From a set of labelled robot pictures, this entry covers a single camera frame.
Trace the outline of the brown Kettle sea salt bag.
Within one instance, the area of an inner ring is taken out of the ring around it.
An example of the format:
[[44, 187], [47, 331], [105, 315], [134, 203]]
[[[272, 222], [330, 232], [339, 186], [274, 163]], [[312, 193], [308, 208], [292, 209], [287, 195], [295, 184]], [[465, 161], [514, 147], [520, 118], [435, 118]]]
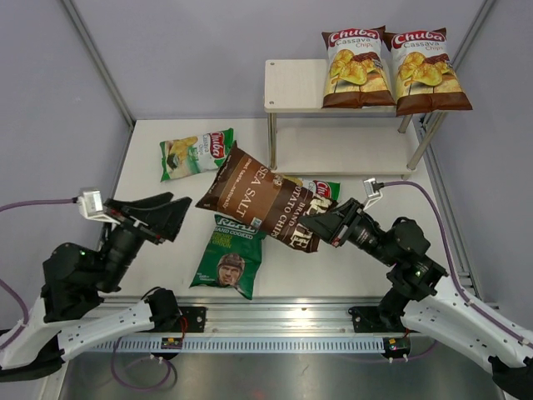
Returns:
[[336, 201], [272, 172], [233, 144], [212, 185], [196, 207], [222, 213], [304, 253], [320, 238], [300, 218], [323, 214]]

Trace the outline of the brown Chuba bag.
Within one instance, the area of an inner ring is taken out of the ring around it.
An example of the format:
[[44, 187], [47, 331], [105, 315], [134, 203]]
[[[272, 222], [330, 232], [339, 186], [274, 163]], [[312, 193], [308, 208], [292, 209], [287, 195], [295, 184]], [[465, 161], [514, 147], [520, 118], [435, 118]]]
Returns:
[[383, 41], [391, 53], [397, 116], [472, 109], [447, 53], [445, 28], [385, 32]]
[[381, 59], [384, 26], [324, 32], [327, 74], [324, 108], [389, 107], [396, 104]]

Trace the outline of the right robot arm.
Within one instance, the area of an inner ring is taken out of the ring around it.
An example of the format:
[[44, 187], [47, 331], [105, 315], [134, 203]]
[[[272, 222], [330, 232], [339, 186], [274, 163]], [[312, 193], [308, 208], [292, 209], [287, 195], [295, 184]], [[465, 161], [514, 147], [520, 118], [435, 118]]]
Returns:
[[384, 231], [350, 199], [300, 222], [323, 242], [335, 248], [350, 243], [390, 268], [391, 289], [369, 315], [372, 324], [434, 338], [489, 372], [512, 397], [532, 397], [531, 331], [502, 317], [428, 257], [430, 244], [415, 220], [399, 217]]

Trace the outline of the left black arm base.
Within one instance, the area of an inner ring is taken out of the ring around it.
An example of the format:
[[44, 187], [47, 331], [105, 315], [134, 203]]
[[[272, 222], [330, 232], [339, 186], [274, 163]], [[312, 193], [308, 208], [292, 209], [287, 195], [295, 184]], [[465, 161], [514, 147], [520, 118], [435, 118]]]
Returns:
[[177, 327], [185, 333], [203, 333], [207, 320], [207, 308], [199, 306], [180, 306]]

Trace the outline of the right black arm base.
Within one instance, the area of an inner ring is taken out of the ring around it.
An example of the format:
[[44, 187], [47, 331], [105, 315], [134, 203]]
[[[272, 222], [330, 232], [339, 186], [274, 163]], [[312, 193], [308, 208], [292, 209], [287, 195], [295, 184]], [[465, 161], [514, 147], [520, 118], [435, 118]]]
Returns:
[[377, 307], [362, 306], [348, 309], [355, 333], [398, 333], [401, 329], [388, 327], [380, 318]]

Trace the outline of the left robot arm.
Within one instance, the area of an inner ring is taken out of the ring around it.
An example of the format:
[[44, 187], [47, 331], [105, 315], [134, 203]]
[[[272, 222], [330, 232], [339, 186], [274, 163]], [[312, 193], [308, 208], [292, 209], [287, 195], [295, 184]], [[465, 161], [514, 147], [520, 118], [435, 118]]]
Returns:
[[124, 310], [89, 322], [84, 317], [116, 293], [143, 243], [174, 241], [192, 200], [165, 192], [141, 200], [103, 199], [83, 189], [72, 198], [87, 220], [103, 223], [98, 249], [65, 242], [42, 265], [44, 284], [22, 320], [1, 333], [1, 380], [37, 380], [107, 340], [139, 332], [169, 332], [182, 319], [173, 291], [158, 288]]

